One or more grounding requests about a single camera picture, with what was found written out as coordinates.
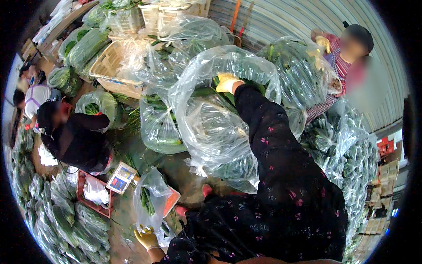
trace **black shirt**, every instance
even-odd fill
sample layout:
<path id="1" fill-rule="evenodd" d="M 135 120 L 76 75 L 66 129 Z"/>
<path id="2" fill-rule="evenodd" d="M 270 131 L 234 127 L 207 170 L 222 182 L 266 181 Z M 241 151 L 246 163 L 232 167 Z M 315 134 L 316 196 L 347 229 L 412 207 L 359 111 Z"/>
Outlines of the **black shirt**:
<path id="1" fill-rule="evenodd" d="M 105 114 L 98 116 L 75 113 L 70 115 L 66 124 L 54 130 L 53 138 L 57 144 L 59 161 L 90 172 L 99 161 L 108 155 L 104 151 L 105 136 L 97 131 L 109 124 Z"/>

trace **wooden pole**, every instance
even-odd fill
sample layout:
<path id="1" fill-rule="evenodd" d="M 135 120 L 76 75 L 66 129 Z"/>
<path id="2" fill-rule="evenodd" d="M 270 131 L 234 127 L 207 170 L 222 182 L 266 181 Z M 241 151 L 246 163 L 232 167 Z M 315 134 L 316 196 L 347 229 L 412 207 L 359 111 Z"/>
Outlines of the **wooden pole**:
<path id="1" fill-rule="evenodd" d="M 249 6 L 248 13 L 247 13 L 246 18 L 245 18 L 245 22 L 243 22 L 242 29 L 240 30 L 240 33 L 239 33 L 239 37 L 242 36 L 243 30 L 245 29 L 246 23 L 248 22 L 248 18 L 249 18 L 249 15 L 251 14 L 251 10 L 252 10 L 253 6 L 254 6 L 254 1 L 252 1 L 251 5 Z"/>
<path id="2" fill-rule="evenodd" d="M 232 26 L 230 27 L 230 31 L 232 33 L 233 33 L 233 30 L 235 29 L 235 23 L 237 19 L 237 14 L 239 12 L 239 8 L 240 8 L 240 0 L 238 0 L 236 3 L 236 9 L 235 9 L 235 14 L 233 15 Z"/>

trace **black floral dress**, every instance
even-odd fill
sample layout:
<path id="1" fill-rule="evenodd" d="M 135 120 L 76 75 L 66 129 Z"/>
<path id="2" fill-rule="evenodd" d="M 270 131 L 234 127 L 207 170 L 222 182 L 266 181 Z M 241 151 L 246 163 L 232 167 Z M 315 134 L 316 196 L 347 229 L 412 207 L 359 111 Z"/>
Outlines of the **black floral dress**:
<path id="1" fill-rule="evenodd" d="M 341 190 L 301 148 L 281 106 L 249 85 L 236 90 L 235 104 L 258 159 L 258 193 L 206 197 L 199 211 L 186 213 L 160 263 L 206 263 L 213 251 L 229 263 L 342 261 L 348 219 Z"/>

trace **orange handle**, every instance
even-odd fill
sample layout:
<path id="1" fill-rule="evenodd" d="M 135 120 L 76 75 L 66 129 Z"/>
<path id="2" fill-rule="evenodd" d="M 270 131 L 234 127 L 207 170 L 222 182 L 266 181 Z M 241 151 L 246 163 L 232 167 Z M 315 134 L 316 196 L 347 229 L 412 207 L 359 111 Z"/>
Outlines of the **orange handle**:
<path id="1" fill-rule="evenodd" d="M 232 33 L 233 33 L 233 30 L 235 29 L 235 23 L 237 19 L 237 14 L 239 12 L 239 8 L 240 8 L 240 0 L 238 0 L 236 3 L 236 9 L 235 9 L 235 14 L 233 15 L 232 26 L 230 27 L 230 31 Z"/>

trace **worker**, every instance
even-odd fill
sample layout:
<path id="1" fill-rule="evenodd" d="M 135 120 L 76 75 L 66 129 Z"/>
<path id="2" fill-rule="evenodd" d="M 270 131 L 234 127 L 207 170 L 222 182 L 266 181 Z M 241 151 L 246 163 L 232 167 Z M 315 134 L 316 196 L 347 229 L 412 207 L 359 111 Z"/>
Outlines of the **worker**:
<path id="1" fill-rule="evenodd" d="M 22 99 L 22 95 L 22 91 L 15 90 L 14 105 L 24 111 L 25 115 L 31 119 L 31 123 L 25 125 L 26 130 L 35 127 L 37 123 L 37 111 L 43 103 L 45 103 L 47 100 L 62 100 L 62 95 L 59 90 L 50 88 L 43 84 L 29 87 L 24 95 L 24 99 Z"/>
<path id="2" fill-rule="evenodd" d="M 375 213 L 373 215 L 374 218 L 384 218 L 387 217 L 387 212 L 388 210 L 385 209 L 385 205 L 381 204 L 381 208 L 378 208 L 377 210 L 375 210 Z"/>
<path id="3" fill-rule="evenodd" d="M 336 97 L 346 94 L 346 75 L 350 65 L 358 58 L 368 56 L 373 49 L 371 33 L 366 28 L 357 24 L 348 25 L 341 38 L 314 29 L 311 32 L 311 39 L 313 42 L 324 47 L 324 58 L 337 73 L 341 81 L 342 91 L 335 96 L 327 95 L 324 103 L 307 109 L 307 124 L 327 111 L 336 102 Z"/>
<path id="4" fill-rule="evenodd" d="M 38 71 L 34 65 L 27 63 L 20 68 L 19 77 L 22 80 L 26 80 L 29 86 L 32 86 L 42 84 L 46 80 L 46 73 L 44 71 Z"/>
<path id="5" fill-rule="evenodd" d="M 47 101 L 37 115 L 41 140 L 54 158 L 94 176 L 110 167 L 113 151 L 105 135 L 95 131 L 109 125 L 105 114 L 70 114 L 61 101 Z"/>
<path id="6" fill-rule="evenodd" d="M 219 197 L 203 186 L 205 203 L 199 211 L 175 207 L 187 225 L 170 241 L 167 254 L 154 230 L 135 230 L 152 262 L 341 261 L 348 225 L 341 190 L 302 149 L 282 106 L 234 76 L 219 74 L 219 79 L 217 92 L 235 96 L 236 110 L 249 125 L 249 143 L 259 166 L 257 194 Z"/>

